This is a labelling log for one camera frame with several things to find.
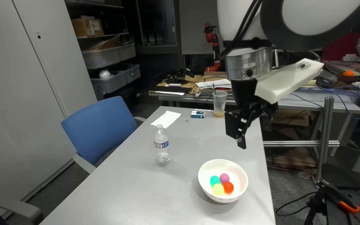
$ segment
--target shelf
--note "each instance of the shelf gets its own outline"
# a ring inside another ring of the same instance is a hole
[[[101,35],[101,36],[91,36],[91,37],[77,37],[77,39],[89,39],[89,38],[113,37],[113,36],[116,36],[116,35],[124,35],[124,34],[129,34],[129,33],[106,34],[106,35]]]
[[[87,0],[70,0],[70,2],[66,2],[67,7],[75,7],[75,6],[101,6],[108,8],[124,8],[123,6],[113,6],[99,2],[87,1]]]

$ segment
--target orange object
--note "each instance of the orange object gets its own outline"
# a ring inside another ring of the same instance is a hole
[[[347,70],[347,71],[344,72],[343,75],[344,76],[354,76],[355,74],[354,74],[354,72],[352,70]]]
[[[341,205],[343,208],[345,208],[346,210],[348,210],[348,212],[353,213],[353,214],[359,212],[359,210],[360,210],[359,206],[355,205],[356,208],[352,208],[352,207],[350,207],[349,205],[347,205],[347,204],[346,204],[345,202],[343,202],[343,201],[340,201],[340,205]]]
[[[234,190],[234,186],[231,182],[226,182],[223,184],[224,192],[230,194]]]

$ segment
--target orange ball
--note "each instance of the orange ball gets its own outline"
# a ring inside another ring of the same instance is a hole
[[[234,190],[234,186],[231,182],[226,182],[223,184],[224,192],[230,194]]]

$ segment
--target plastic cup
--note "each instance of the plastic cup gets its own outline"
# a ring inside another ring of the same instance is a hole
[[[216,117],[223,117],[224,107],[226,105],[227,92],[226,91],[214,91],[213,93],[213,114]]]

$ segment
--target white ball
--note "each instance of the white ball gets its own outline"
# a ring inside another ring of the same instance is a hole
[[[111,74],[108,70],[101,70],[100,78],[101,80],[108,80],[111,77]]]

